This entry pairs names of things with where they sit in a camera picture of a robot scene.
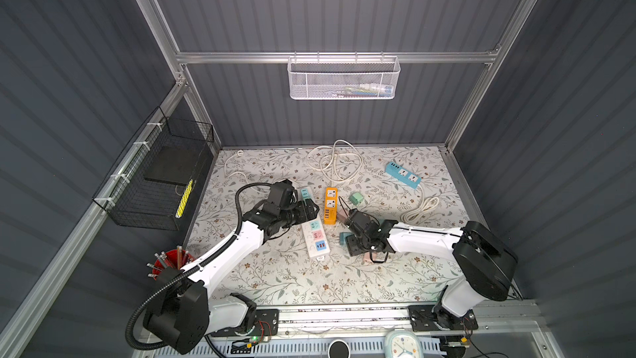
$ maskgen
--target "clock face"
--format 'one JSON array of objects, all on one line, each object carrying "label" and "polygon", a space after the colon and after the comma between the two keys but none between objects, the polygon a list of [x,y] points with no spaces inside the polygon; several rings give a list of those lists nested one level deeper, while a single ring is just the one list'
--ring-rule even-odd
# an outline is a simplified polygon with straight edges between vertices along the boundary
[{"label": "clock face", "polygon": [[421,358],[420,342],[410,334],[396,334],[391,339],[387,358]]}]

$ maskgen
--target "gray panel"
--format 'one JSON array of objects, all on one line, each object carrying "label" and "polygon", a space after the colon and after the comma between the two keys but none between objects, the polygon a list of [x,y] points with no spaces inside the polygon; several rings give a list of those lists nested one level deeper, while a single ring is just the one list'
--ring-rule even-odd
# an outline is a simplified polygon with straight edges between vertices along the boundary
[{"label": "gray panel", "polygon": [[636,0],[540,0],[455,150],[569,357],[632,351],[635,46]]},{"label": "gray panel", "polygon": [[443,142],[483,66],[402,66],[396,97],[290,98],[284,65],[189,66],[226,146],[419,144]]},{"label": "gray panel", "polygon": [[181,51],[484,51],[519,0],[159,0]]},{"label": "gray panel", "polygon": [[[0,29],[3,328],[174,80],[135,0],[0,0]],[[108,345],[108,356],[130,356],[118,341],[151,287],[147,251],[183,235],[105,227],[25,355]]]}]

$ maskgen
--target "green power adapter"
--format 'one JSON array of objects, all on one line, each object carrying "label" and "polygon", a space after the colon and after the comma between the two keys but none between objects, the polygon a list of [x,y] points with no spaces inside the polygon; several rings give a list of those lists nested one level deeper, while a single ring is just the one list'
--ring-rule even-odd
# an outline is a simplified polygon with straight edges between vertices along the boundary
[{"label": "green power adapter", "polygon": [[357,206],[362,203],[362,201],[364,201],[364,196],[361,193],[353,193],[351,196],[349,196],[349,200],[351,201],[351,203]]}]

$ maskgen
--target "table surface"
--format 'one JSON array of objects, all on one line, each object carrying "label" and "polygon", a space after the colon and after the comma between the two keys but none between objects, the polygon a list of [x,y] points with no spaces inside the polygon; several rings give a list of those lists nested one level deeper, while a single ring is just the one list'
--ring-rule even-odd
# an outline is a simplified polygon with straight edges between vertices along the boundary
[{"label": "table surface", "polygon": [[[387,163],[393,161],[421,176],[425,196],[440,197],[437,209],[418,225],[446,228],[462,226],[468,221],[437,147],[374,147],[358,151],[363,158],[361,171],[354,180],[334,185],[347,200],[354,192],[361,192],[365,199],[358,209],[382,221],[399,219],[401,213],[418,205],[420,190],[408,187],[384,171]],[[238,175],[228,179],[223,173],[223,164],[234,152],[222,150],[212,171],[188,242],[188,249],[195,256],[213,247],[236,227],[234,194],[245,184],[245,179]],[[296,187],[309,185],[322,215],[325,188],[330,184],[320,171],[306,165],[308,149],[244,152],[242,157],[228,162],[228,174],[240,170],[251,182],[273,182],[287,177]],[[310,162],[316,166],[313,159],[330,153],[331,149],[317,150]],[[358,159],[341,158],[338,171],[345,176],[351,174]],[[244,191],[240,199],[243,212],[263,198],[265,193]],[[339,236],[345,231],[342,224],[324,227],[331,248],[325,261],[308,257],[301,229],[293,227],[282,238],[264,244],[242,260],[215,290],[214,297],[240,292],[259,306],[434,301],[447,283],[461,275],[455,263],[415,253],[391,254],[382,265],[364,264],[362,256],[351,258],[346,248],[340,247]]]}]

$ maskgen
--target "black wire basket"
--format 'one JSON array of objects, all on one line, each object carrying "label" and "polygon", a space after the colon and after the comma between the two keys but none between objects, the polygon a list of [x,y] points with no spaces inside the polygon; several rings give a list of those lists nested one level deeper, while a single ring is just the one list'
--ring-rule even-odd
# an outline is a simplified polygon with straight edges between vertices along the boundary
[{"label": "black wire basket", "polygon": [[[136,151],[131,160],[122,171],[114,174],[128,148],[122,151],[93,201],[120,226],[172,231],[189,227],[214,159],[213,141],[214,133],[209,123],[164,117],[145,142],[134,143]],[[160,161],[166,150],[175,154],[172,157],[187,156],[190,159],[186,168],[180,169],[186,175],[184,183],[175,184],[149,176],[156,167],[155,161]],[[112,186],[111,192],[99,195],[107,185]]]}]

